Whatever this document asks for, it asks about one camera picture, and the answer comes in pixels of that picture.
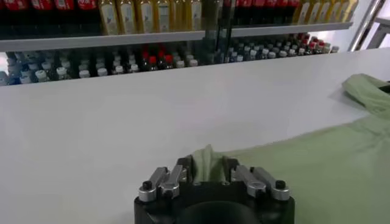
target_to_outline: red label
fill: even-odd
[[[298,5],[299,5],[299,0],[288,0],[288,6],[298,7]]]
[[[257,7],[264,6],[266,3],[266,0],[253,0],[253,5]]]
[[[73,10],[73,0],[55,0],[55,6],[59,10]]]
[[[9,10],[22,10],[29,8],[27,0],[4,0],[4,3]]]
[[[32,6],[38,10],[52,10],[53,2],[51,0],[31,0]]]
[[[288,0],[277,0],[276,7],[286,7],[287,3],[288,3]]]
[[[267,7],[275,7],[276,0],[266,0],[266,6]]]
[[[96,0],[77,0],[77,3],[82,10],[96,9],[98,6]]]

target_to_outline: green cloth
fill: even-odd
[[[390,223],[390,95],[378,89],[388,84],[364,74],[343,83],[371,112],[351,124],[250,149],[194,152],[196,180],[223,179],[221,158],[229,156],[286,180],[298,224]]]

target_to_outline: white tabletop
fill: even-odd
[[[389,49],[0,88],[0,223],[128,224],[138,186],[225,151],[368,113],[341,89],[390,80]]]

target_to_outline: shelf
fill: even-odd
[[[201,40],[205,31],[145,33],[133,35],[65,37],[0,41],[0,52],[5,51],[43,51],[54,49],[100,47],[125,44],[162,43],[172,41]]]
[[[352,24],[353,22],[310,24],[298,26],[233,28],[232,37],[252,37],[263,35],[279,35],[287,33],[317,32],[326,30],[345,30],[348,29]]]

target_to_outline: metal shelf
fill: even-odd
[[[263,35],[278,35],[287,33],[304,33],[317,32],[326,30],[345,30],[348,29],[353,22],[348,23],[324,23],[296,26],[274,26],[274,27],[248,27],[248,28],[233,28],[232,37],[252,37]]]

